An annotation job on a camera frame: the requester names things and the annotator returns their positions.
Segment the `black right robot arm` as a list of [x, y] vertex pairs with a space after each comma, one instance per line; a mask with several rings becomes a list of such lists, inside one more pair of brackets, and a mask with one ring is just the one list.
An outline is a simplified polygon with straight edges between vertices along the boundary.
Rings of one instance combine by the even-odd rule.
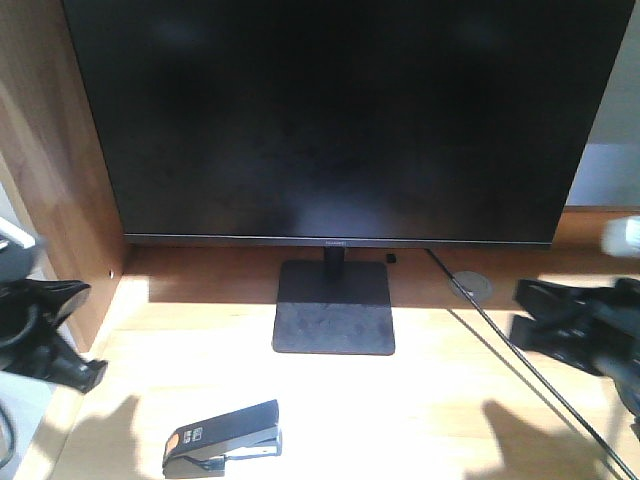
[[608, 377], [639, 433], [639, 281], [621, 277], [606, 287], [576, 287], [521, 279], [509, 341], [577, 370]]

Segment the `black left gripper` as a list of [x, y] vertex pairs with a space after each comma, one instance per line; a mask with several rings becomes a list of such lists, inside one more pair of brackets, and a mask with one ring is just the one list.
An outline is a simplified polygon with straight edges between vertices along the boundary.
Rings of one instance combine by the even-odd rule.
[[108, 362], [86, 360], [58, 333], [41, 329], [45, 312], [61, 325], [88, 299], [80, 280], [22, 280], [1, 285], [1, 370], [30, 375], [86, 394], [103, 380]]

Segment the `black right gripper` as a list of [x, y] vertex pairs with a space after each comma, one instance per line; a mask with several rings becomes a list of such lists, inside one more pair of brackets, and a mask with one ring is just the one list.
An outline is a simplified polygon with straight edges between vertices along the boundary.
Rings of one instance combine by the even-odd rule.
[[588, 311], [588, 339], [567, 329], [541, 329], [512, 317], [508, 339], [572, 368], [614, 380], [639, 379], [639, 281], [619, 277], [611, 286], [576, 287], [535, 279], [517, 282], [514, 300], [536, 320], [576, 320]]

